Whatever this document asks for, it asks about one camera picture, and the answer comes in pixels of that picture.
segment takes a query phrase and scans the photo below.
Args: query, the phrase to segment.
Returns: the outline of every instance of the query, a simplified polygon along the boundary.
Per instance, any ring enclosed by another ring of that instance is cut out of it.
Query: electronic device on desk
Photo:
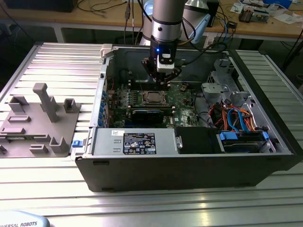
[[[249,23],[254,22],[267,22],[269,19],[269,13],[266,9],[254,9],[251,6],[243,6],[241,13],[239,14],[239,21]]]
[[[9,9],[36,9],[70,13],[78,0],[4,0]]]

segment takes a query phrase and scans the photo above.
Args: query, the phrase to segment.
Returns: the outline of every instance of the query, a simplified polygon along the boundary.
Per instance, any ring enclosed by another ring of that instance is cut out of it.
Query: slotted aluminum surface
[[[20,78],[15,81],[12,92],[16,93],[17,90],[18,94],[26,95],[30,102],[39,102],[34,95],[27,94],[31,82],[55,82],[50,85],[53,89],[50,95],[55,95],[58,102],[71,96],[83,104],[76,130],[82,127],[81,131],[86,131],[94,99],[88,91],[90,88],[85,87],[89,83],[97,83],[95,72],[81,76],[66,73],[49,76],[26,74],[23,71],[29,67],[62,67],[64,64],[72,69],[75,64],[75,67],[81,67],[79,70],[93,71],[92,68],[99,65],[99,60],[75,60],[76,53],[71,55],[72,58],[64,58],[65,53],[70,54],[69,48],[95,50],[101,47],[82,44],[44,44],[42,47],[52,49],[54,53],[56,49],[61,51],[56,54],[60,57],[40,55],[40,48],[35,47],[32,55],[24,61],[25,67],[20,69]],[[83,84],[83,89],[75,86],[75,82]],[[70,93],[56,95],[58,89],[67,89]],[[77,91],[76,96],[71,95],[74,90]],[[3,103],[0,110],[4,119],[9,107]],[[85,132],[76,131],[74,137],[82,139],[86,135]],[[70,157],[0,159],[0,210],[23,210],[44,215],[52,227],[301,227],[302,188],[302,163],[288,172],[277,172],[251,188],[95,193],[87,188]]]
[[[303,148],[303,96],[275,63],[259,52],[237,51],[290,132]],[[240,78],[244,90],[248,90]]]

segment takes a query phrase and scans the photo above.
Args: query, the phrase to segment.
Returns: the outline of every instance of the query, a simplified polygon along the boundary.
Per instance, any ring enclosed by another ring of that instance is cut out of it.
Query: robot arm
[[[181,69],[175,68],[175,56],[186,2],[154,1],[150,56],[142,64],[157,83],[168,82],[181,72]]]

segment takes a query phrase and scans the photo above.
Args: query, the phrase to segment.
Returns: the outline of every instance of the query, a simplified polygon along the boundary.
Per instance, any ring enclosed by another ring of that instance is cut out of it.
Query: metal bracket
[[[112,44],[103,44],[101,48],[101,58],[107,58],[110,56],[110,53],[113,51]]]
[[[178,148],[178,149],[183,148],[181,136],[176,136],[176,145],[177,145],[177,148]]]

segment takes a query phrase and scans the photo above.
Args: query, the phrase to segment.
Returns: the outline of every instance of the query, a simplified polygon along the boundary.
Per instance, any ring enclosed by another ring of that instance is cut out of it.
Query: blue latch
[[[72,142],[71,146],[73,148],[82,148],[84,145],[83,145],[83,141],[82,140],[74,140]]]
[[[232,131],[223,131],[219,134],[221,140],[237,140],[238,136]]]
[[[267,132],[264,131],[264,132],[262,133],[262,135],[263,135],[263,137],[264,137],[265,140],[268,140],[268,139],[269,139],[269,135],[268,135]]]

